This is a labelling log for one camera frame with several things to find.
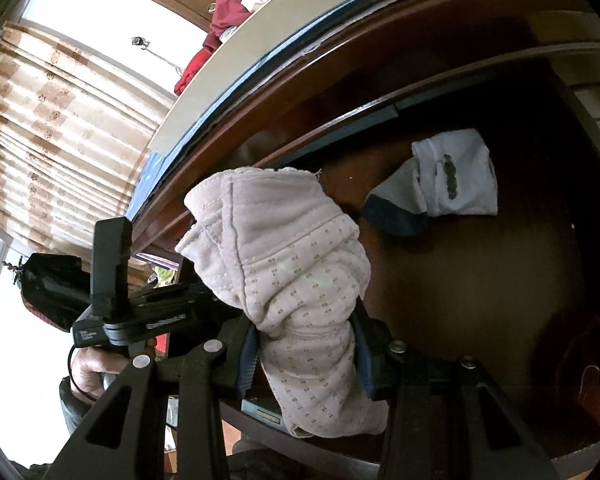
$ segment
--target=beige curtain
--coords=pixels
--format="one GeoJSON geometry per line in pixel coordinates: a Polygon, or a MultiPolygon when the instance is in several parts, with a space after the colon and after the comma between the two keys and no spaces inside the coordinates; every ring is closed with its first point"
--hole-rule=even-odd
{"type": "Polygon", "coordinates": [[[122,216],[173,101],[40,30],[0,40],[0,227],[90,260],[97,220],[122,216]]]}

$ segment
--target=hand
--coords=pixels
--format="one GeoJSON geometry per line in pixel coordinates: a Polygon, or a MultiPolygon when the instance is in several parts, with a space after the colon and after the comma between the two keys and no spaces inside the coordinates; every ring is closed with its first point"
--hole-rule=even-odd
{"type": "MultiPolygon", "coordinates": [[[[146,343],[145,354],[155,358],[155,338],[146,343]]],[[[80,348],[71,363],[71,374],[75,384],[85,393],[95,399],[99,399],[104,393],[101,374],[119,374],[128,364],[129,359],[122,355],[103,350],[101,348],[80,348]]],[[[71,383],[71,393],[77,399],[88,404],[93,404],[78,391],[74,383],[71,383]]]]}

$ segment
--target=wall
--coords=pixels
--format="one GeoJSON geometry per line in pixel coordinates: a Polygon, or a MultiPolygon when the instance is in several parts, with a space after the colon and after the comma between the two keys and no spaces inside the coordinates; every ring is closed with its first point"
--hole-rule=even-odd
{"type": "Polygon", "coordinates": [[[30,0],[22,19],[42,25],[103,54],[173,92],[175,69],[139,46],[185,68],[202,47],[206,32],[151,0],[30,0]]]}
{"type": "MultiPolygon", "coordinates": [[[[17,264],[20,253],[9,250],[17,264]]],[[[25,466],[52,462],[68,431],[58,397],[70,334],[28,312],[7,269],[0,273],[0,446],[25,466]]]]}

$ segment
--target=silver rivet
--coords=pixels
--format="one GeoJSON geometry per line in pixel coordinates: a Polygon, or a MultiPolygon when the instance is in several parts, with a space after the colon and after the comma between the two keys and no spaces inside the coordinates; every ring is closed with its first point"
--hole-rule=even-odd
{"type": "Polygon", "coordinates": [[[477,364],[475,363],[475,359],[473,357],[471,357],[470,355],[463,355],[460,358],[460,364],[467,370],[474,370],[474,368],[477,367],[477,364]]]}
{"type": "Polygon", "coordinates": [[[214,352],[218,352],[222,349],[222,341],[219,339],[210,339],[205,343],[203,348],[210,354],[213,354],[214,352]]]}
{"type": "Polygon", "coordinates": [[[151,358],[148,355],[140,354],[134,357],[133,362],[136,368],[146,368],[151,362],[151,358]]]}
{"type": "Polygon", "coordinates": [[[407,343],[400,341],[399,339],[394,339],[389,342],[388,347],[394,354],[404,354],[407,351],[407,343]]]}

